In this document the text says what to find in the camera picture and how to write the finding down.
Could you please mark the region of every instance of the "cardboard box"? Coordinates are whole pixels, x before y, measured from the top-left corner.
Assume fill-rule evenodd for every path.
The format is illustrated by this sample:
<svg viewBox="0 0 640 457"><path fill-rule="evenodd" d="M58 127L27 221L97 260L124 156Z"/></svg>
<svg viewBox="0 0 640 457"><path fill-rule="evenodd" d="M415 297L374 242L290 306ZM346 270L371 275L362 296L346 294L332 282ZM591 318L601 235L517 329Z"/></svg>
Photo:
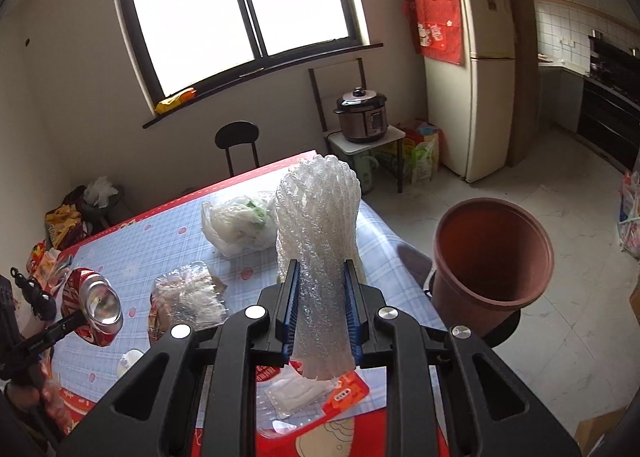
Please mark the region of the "cardboard box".
<svg viewBox="0 0 640 457"><path fill-rule="evenodd" d="M578 423L574 439L578 443L583 457L586 457L596 446L596 443L600 442L602 436L619 423L625 412L626 407Z"/></svg>
<svg viewBox="0 0 640 457"><path fill-rule="evenodd" d="M636 285L633 293L631 293L629 303L631 304L631 309L636 315L636 319L638 319L638 323L640 323L640 282Z"/></svg>

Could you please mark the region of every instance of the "bubble wrap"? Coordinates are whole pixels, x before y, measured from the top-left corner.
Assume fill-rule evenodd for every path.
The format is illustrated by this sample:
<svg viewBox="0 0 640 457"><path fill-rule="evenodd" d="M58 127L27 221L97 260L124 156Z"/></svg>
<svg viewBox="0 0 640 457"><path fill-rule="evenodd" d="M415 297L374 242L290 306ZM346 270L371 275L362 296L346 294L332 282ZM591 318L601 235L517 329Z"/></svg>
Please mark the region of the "bubble wrap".
<svg viewBox="0 0 640 457"><path fill-rule="evenodd" d="M278 271L300 262L300 302L292 359L310 379L332 379L355 367L344 311L342 268L356 246L360 184L347 163L317 156L293 167L276 189Z"/></svg>

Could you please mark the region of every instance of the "pressure cooker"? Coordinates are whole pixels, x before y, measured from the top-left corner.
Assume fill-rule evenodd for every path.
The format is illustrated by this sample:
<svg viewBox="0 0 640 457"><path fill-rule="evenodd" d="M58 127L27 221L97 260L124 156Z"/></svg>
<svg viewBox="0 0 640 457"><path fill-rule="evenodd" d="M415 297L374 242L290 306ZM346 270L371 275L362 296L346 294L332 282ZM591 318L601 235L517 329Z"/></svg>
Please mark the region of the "pressure cooker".
<svg viewBox="0 0 640 457"><path fill-rule="evenodd" d="M386 96L358 87L338 100L334 113L340 119L342 135L351 142L369 142L386 133Z"/></svg>

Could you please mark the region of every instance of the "brown plastic pot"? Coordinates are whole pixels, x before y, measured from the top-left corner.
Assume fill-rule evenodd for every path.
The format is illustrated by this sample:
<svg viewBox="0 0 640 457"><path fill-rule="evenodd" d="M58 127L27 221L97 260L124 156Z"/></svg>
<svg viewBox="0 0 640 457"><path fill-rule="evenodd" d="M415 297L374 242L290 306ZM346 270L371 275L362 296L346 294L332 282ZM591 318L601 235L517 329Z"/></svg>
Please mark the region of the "brown plastic pot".
<svg viewBox="0 0 640 457"><path fill-rule="evenodd" d="M551 280L554 252L540 223L500 199L453 206L438 224L432 303L447 327L484 336L535 302Z"/></svg>

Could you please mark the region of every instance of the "white floor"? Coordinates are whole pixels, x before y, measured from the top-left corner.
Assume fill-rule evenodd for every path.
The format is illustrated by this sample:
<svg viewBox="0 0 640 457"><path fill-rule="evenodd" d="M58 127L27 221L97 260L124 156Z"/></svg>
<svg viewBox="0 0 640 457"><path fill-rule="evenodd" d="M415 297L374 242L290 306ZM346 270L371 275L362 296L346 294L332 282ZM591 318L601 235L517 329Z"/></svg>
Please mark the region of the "white floor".
<svg viewBox="0 0 640 457"><path fill-rule="evenodd" d="M428 255L438 220L456 202L492 196L534 215L554 246L554 276L496 352L571 434L579 421L631 400L640 386L640 326L628 301L638 262L615 241L617 170L553 129L520 165L471 185L441 169L398 195L383 170L374 178L365 200Z"/></svg>

